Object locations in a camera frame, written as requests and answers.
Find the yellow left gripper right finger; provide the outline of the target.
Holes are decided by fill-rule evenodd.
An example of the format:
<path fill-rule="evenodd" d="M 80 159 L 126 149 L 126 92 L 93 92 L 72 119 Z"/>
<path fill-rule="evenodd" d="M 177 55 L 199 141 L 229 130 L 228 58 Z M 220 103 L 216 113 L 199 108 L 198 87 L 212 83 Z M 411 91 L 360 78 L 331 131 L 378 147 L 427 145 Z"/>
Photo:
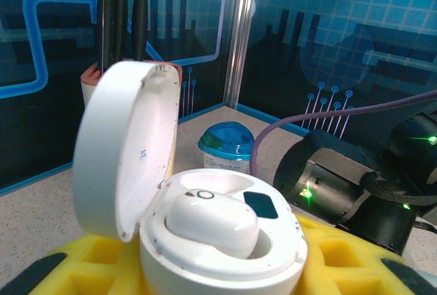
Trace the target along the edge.
<path fill-rule="evenodd" d="M 404 259 L 345 231 L 296 215 L 308 258 L 293 295 L 437 295 Z"/>

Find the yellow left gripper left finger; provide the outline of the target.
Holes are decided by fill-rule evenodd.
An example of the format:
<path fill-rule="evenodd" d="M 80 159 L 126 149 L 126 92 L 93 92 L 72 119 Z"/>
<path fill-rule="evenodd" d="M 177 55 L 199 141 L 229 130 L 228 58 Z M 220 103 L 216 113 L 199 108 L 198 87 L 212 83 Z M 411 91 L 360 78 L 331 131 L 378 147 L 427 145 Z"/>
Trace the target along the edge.
<path fill-rule="evenodd" d="M 0 295 L 150 295 L 139 239 L 84 236 L 32 263 Z"/>

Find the white earbud charging case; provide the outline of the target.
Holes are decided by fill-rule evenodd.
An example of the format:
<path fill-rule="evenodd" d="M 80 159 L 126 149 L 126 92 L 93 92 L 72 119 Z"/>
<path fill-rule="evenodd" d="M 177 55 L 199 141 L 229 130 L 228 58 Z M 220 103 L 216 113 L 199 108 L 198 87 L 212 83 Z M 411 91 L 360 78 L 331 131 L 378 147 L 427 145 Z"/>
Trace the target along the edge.
<path fill-rule="evenodd" d="M 279 191 L 251 175 L 192 169 L 166 177 L 178 127 L 180 75 L 173 64 L 125 60 L 99 80 L 81 121 L 73 159 L 74 209 L 88 233 L 139 239 L 139 257 L 156 295 L 292 295 L 308 247 Z M 174 199 L 206 189 L 249 205 L 259 236 L 238 259 L 172 234 Z"/>

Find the white wireless earbud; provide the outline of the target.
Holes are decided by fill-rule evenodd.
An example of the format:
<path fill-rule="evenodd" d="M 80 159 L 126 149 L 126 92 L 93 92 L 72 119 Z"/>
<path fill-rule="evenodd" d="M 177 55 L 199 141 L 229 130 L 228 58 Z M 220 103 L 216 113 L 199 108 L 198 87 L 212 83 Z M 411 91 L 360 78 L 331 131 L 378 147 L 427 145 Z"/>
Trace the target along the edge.
<path fill-rule="evenodd" d="M 249 205 L 206 189 L 194 188 L 178 195 L 165 225 L 174 235 L 211 245 L 238 259 L 252 254 L 259 236 L 258 217 Z"/>

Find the white cup blue lid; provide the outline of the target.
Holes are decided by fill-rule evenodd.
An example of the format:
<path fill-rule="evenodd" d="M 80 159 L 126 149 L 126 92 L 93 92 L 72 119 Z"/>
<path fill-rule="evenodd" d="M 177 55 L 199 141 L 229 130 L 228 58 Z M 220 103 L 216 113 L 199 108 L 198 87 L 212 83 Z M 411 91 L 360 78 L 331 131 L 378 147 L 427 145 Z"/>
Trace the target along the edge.
<path fill-rule="evenodd" d="M 221 122 L 209 127 L 197 145 L 203 152 L 203 167 L 249 172 L 252 132 L 239 122 Z"/>

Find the beige knife block orange top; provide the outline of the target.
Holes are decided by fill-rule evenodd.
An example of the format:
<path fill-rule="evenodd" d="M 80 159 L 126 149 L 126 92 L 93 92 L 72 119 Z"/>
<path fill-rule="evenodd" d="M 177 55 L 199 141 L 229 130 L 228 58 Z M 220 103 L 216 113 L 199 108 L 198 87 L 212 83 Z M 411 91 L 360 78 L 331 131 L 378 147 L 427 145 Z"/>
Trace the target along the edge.
<path fill-rule="evenodd" d="M 95 86 L 97 86 L 102 73 L 97 66 L 97 63 L 92 64 L 88 69 L 86 69 L 81 75 L 81 89 L 83 95 L 84 106 L 86 107 L 89 99 L 91 98 Z M 177 141 L 177 127 L 175 127 L 174 136 L 173 136 L 173 144 L 171 148 L 171 156 L 169 165 L 167 168 L 166 177 L 171 177 L 173 175 L 173 167 L 175 161 L 175 150 L 176 150 L 176 141 Z"/>

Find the aluminium frame post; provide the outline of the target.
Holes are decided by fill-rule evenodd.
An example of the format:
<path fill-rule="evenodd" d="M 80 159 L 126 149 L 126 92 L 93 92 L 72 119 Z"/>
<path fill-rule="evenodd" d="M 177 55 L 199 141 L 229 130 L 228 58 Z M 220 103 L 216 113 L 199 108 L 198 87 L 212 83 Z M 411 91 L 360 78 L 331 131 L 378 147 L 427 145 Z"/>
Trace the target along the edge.
<path fill-rule="evenodd" d="M 223 94 L 223 105 L 232 109 L 237 109 L 238 106 L 249 34 L 255 10 L 255 0 L 236 0 L 235 2 Z"/>

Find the black handled knife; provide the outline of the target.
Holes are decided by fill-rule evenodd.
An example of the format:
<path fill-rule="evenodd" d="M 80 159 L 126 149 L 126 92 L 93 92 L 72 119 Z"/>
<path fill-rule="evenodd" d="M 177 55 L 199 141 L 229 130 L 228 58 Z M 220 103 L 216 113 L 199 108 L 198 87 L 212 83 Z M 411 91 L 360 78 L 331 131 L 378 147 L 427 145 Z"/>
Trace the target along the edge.
<path fill-rule="evenodd" d="M 116 0 L 115 3 L 115 31 L 113 43 L 114 62 L 123 60 L 126 45 L 128 22 L 128 0 Z"/>
<path fill-rule="evenodd" d="M 134 0 L 132 5 L 131 36 L 132 54 L 135 61 L 145 59 L 148 28 L 147 0 Z"/>
<path fill-rule="evenodd" d="M 114 0 L 97 0 L 98 67 L 104 74 L 112 62 Z"/>

